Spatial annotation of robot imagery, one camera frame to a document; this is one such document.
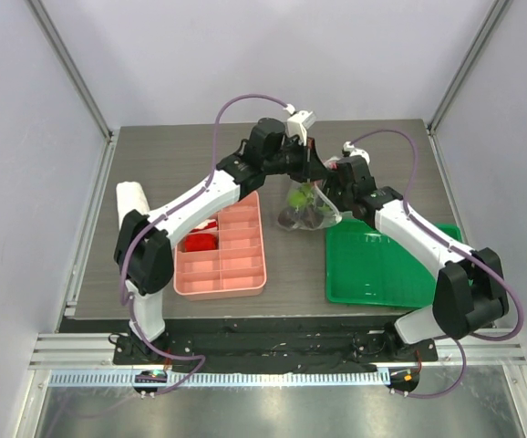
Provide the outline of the clear polka dot zip bag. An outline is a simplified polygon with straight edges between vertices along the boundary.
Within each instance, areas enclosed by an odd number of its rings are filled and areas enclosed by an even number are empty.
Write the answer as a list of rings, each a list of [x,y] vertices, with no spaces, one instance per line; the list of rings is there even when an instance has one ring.
[[[294,231],[294,230],[316,231],[316,230],[303,229],[300,224],[300,215],[304,209],[296,211],[295,209],[289,207],[287,203],[287,196],[289,192],[301,185],[309,186],[315,192],[314,202],[307,208],[327,211],[331,213],[332,223],[327,228],[330,228],[330,227],[333,227],[339,224],[343,219],[343,215],[340,211],[337,210],[335,205],[323,193],[323,187],[324,187],[325,182],[326,180],[317,181],[317,182],[291,181],[290,185],[288,186],[286,196],[284,198],[283,208],[280,210],[279,214],[277,215],[276,222],[278,223],[278,225],[287,231]]]

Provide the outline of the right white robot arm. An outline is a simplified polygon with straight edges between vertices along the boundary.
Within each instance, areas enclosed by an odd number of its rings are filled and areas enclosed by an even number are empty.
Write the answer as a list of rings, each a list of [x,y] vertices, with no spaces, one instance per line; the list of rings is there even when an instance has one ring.
[[[363,156],[331,164],[323,192],[339,211],[392,238],[436,281],[432,304],[387,325],[383,347],[391,359],[406,359],[427,339],[460,340],[508,314],[499,256],[489,248],[475,250],[449,238],[402,194],[389,186],[377,187]]]

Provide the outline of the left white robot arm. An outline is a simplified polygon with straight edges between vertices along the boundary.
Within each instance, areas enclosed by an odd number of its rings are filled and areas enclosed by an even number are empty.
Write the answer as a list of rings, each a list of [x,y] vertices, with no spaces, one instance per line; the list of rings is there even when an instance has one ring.
[[[129,309],[130,331],[137,338],[134,352],[142,361],[154,364],[165,355],[162,297],[174,276],[175,246],[200,223],[262,187],[270,175],[303,182],[323,179],[325,167],[308,134],[314,123],[309,110],[299,110],[287,121],[259,120],[240,148],[216,163],[207,177],[155,210],[149,210],[139,183],[117,185],[119,236],[113,258],[121,302]]]

